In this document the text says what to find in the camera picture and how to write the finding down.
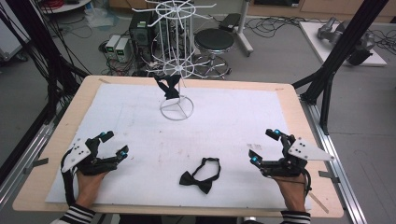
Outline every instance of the rotating display stand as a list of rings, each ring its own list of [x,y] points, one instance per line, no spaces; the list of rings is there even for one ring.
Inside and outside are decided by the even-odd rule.
[[[148,27],[153,27],[158,24],[159,34],[161,43],[162,55],[157,57],[152,55],[152,57],[162,66],[159,69],[148,69],[147,72],[150,73],[163,73],[164,76],[174,76],[180,75],[181,80],[183,78],[190,77],[192,75],[202,77],[195,73],[195,65],[202,65],[203,63],[194,64],[192,62],[192,56],[194,55],[194,50],[192,50],[193,42],[192,38],[188,38],[188,35],[193,34],[192,30],[192,16],[201,17],[204,19],[210,19],[205,16],[196,14],[196,8],[198,7],[214,7],[212,6],[194,6],[191,0],[188,1],[166,1],[166,2],[151,2],[146,1],[151,4],[156,4],[155,8],[151,9],[135,9],[135,12],[145,12],[145,11],[155,11],[158,15],[158,19],[152,24],[148,24]],[[172,47],[172,34],[170,33],[170,24],[172,24],[172,30],[175,32],[176,45]],[[183,45],[179,44],[179,36],[182,35]],[[194,104],[192,100],[181,95],[180,82],[177,83],[179,96],[174,99],[165,99],[160,105],[161,113],[164,117],[171,120],[183,120],[189,118],[194,110]]]

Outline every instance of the black pole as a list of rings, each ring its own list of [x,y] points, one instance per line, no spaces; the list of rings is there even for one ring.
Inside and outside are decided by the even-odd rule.
[[[316,104],[318,97],[324,91],[320,111],[320,127],[326,134],[329,134],[327,124],[332,93],[332,80],[337,70],[353,52],[361,37],[387,2],[388,0],[365,0],[319,70],[313,75],[292,84],[294,89],[297,89],[311,82],[308,90],[301,95],[301,100],[307,101],[311,105]]]

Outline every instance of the human hand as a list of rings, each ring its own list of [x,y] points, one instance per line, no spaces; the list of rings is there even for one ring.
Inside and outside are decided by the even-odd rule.
[[[273,176],[279,185],[289,211],[305,212],[305,177],[300,174],[295,177]]]
[[[78,197],[76,204],[90,208],[98,196],[100,185],[106,174],[108,172],[99,175],[84,175],[77,171]]]

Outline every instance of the table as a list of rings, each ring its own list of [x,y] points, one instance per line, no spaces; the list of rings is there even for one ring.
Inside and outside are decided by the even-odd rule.
[[[275,91],[284,113],[284,118],[291,133],[301,136],[305,140],[315,143],[314,136],[305,118],[294,88],[289,84],[233,82],[217,80],[184,80],[189,87],[221,88],[257,91]],[[29,175],[13,207],[18,211],[65,211],[65,203],[45,203],[47,194],[65,149],[69,147],[75,136],[78,125],[91,105],[96,91],[103,83],[156,85],[153,78],[146,77],[86,77],[78,90],[74,100],[66,110],[64,117],[41,154],[41,159],[49,158],[49,163],[36,167]],[[332,181],[318,176],[318,171],[326,171],[322,161],[309,162],[307,169],[312,175],[313,190],[310,193],[313,217],[341,217],[343,210],[336,195]],[[135,206],[135,205],[104,205],[93,207],[98,213],[136,213],[136,214],[166,214],[166,215],[207,215],[207,216],[235,216],[235,217],[277,217],[278,212],[264,209],[234,209],[234,208],[194,208],[194,207],[165,207],[165,206]]]

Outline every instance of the hanging bow tie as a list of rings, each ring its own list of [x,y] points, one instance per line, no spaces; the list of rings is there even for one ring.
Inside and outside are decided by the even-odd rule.
[[[181,75],[163,76],[159,77],[154,75],[154,79],[157,81],[158,86],[165,92],[166,100],[178,98],[178,91],[175,89],[176,84],[180,80]]]
[[[216,161],[216,162],[219,164],[219,171],[218,171],[218,173],[217,173],[216,175],[214,175],[214,176],[212,176],[212,177],[206,179],[206,180],[202,180],[202,181],[196,180],[196,179],[194,178],[194,176],[195,176],[196,173],[205,165],[206,161]],[[218,159],[218,158],[202,158],[202,163],[201,163],[201,165],[195,170],[195,172],[192,173],[192,175],[191,175],[189,172],[186,171],[186,172],[181,176],[180,181],[179,181],[179,184],[180,184],[180,185],[184,185],[184,186],[196,185],[196,186],[199,187],[199,189],[200,189],[203,193],[207,194],[207,193],[210,191],[210,189],[212,188],[212,182],[213,182],[214,180],[217,180],[217,179],[219,178],[220,169],[221,169],[221,167],[220,167],[220,163],[219,163],[219,159]]]

